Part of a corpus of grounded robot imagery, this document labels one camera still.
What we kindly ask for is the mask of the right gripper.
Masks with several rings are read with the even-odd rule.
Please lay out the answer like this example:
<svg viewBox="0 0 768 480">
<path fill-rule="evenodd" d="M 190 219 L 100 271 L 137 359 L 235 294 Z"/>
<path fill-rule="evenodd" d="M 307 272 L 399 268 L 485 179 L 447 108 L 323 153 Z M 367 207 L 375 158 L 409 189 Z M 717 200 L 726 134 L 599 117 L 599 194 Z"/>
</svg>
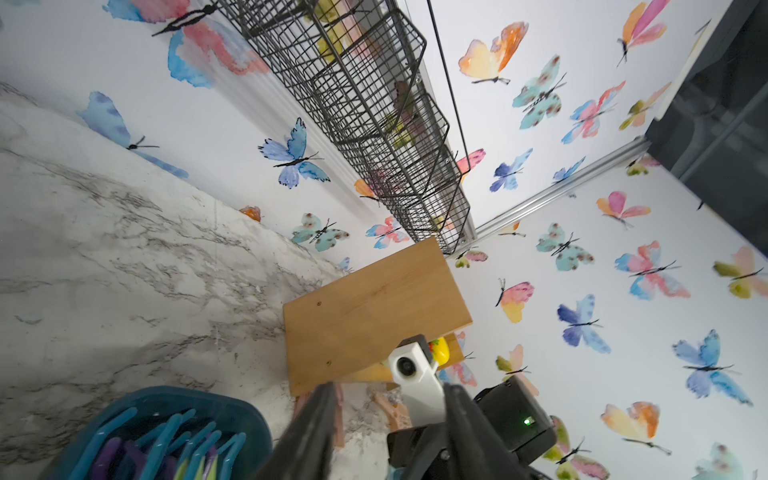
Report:
<svg viewBox="0 0 768 480">
<path fill-rule="evenodd" d="M 324 480 L 331 470 L 337 391 L 316 387 L 254 479 Z M 451 479 L 446 423 L 391 432 L 387 436 L 389 479 Z"/>
</svg>

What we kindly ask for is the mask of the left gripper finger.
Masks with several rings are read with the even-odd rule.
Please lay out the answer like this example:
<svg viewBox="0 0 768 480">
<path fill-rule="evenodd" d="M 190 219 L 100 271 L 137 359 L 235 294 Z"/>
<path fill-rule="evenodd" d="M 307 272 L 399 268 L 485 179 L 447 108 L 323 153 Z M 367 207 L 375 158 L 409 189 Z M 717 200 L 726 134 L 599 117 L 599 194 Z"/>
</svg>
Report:
<svg viewBox="0 0 768 480">
<path fill-rule="evenodd" d="M 530 479 L 528 466 L 508 449 L 464 387 L 442 386 L 451 479 Z"/>
</svg>

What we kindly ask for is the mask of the blue claw rake yellow handle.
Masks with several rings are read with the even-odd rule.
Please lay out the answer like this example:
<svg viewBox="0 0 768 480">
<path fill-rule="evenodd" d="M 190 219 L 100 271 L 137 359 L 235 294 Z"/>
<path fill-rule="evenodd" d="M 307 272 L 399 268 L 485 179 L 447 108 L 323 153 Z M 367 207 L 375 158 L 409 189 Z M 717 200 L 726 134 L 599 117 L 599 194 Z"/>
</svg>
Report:
<svg viewBox="0 0 768 480">
<path fill-rule="evenodd" d="M 144 466 L 135 476 L 136 479 L 153 480 L 155 478 L 179 427 L 186 421 L 191 420 L 195 414 L 195 409 L 189 409 L 183 413 L 176 413 L 168 419 L 165 426 L 160 430 L 152 448 L 149 450 Z"/>
<path fill-rule="evenodd" d="M 222 439 L 222 434 L 223 432 L 216 428 L 216 423 L 210 422 L 204 426 L 201 431 L 192 435 L 191 438 L 187 440 L 182 447 L 176 470 L 179 463 L 183 460 L 186 460 L 198 446 L 215 445 L 220 452 L 217 479 L 230 479 L 232 476 L 234 463 L 245 445 L 247 435 L 244 432 L 235 433 L 229 436 L 221 445 L 219 445 L 218 442 Z"/>
</svg>

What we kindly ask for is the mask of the teal plastic storage box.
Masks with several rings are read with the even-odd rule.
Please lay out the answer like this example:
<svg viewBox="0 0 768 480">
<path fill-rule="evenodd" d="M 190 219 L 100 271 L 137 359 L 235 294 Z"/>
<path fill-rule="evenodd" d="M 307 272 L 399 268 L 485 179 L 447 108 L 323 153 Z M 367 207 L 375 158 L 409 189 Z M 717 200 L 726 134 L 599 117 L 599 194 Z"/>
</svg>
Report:
<svg viewBox="0 0 768 480">
<path fill-rule="evenodd" d="M 235 433 L 244 432 L 247 435 L 230 479 L 253 478 L 272 453 L 270 430 L 253 405 L 208 392 L 159 386 L 136 391 L 110 404 L 46 467 L 42 478 L 66 479 L 97 428 L 129 407 L 137 407 L 138 415 L 112 436 L 135 442 L 146 455 L 152 448 L 152 441 L 145 444 L 145 434 L 165 423 L 175 413 L 196 410 L 195 416 L 179 427 L 155 476 L 157 479 L 172 479 L 184 443 L 210 422 L 215 422 L 216 428 L 223 432 L 219 445 Z"/>
</svg>

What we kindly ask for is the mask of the purple rake pink handle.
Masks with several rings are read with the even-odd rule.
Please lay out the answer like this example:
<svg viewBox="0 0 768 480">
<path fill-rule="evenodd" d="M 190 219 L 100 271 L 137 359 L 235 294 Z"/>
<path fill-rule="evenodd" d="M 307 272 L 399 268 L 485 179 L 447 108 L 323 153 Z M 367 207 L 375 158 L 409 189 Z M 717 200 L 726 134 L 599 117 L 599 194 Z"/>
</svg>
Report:
<svg viewBox="0 0 768 480">
<path fill-rule="evenodd" d="M 89 478 L 92 480 L 139 479 L 147 455 L 130 440 L 111 438 L 97 455 Z"/>
</svg>

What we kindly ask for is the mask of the green rake wooden handle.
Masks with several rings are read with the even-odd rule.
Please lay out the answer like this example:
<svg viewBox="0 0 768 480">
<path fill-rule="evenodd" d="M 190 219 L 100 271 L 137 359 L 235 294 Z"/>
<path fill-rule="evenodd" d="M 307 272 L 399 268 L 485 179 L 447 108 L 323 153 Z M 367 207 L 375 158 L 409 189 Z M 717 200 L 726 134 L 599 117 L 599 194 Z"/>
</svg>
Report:
<svg viewBox="0 0 768 480">
<path fill-rule="evenodd" d="M 186 460 L 179 463 L 172 479 L 217 479 L 219 459 L 220 452 L 215 445 L 200 445 Z"/>
</svg>

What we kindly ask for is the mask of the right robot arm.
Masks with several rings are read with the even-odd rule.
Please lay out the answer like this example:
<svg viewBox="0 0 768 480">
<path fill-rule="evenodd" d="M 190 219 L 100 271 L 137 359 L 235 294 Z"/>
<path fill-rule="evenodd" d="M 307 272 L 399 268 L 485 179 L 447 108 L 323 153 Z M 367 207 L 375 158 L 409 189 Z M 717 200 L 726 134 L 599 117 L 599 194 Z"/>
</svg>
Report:
<svg viewBox="0 0 768 480">
<path fill-rule="evenodd" d="M 390 479 L 546 479 L 532 466 L 556 443 L 554 421 L 520 380 L 471 397 L 443 386 L 445 419 L 387 436 Z"/>
</svg>

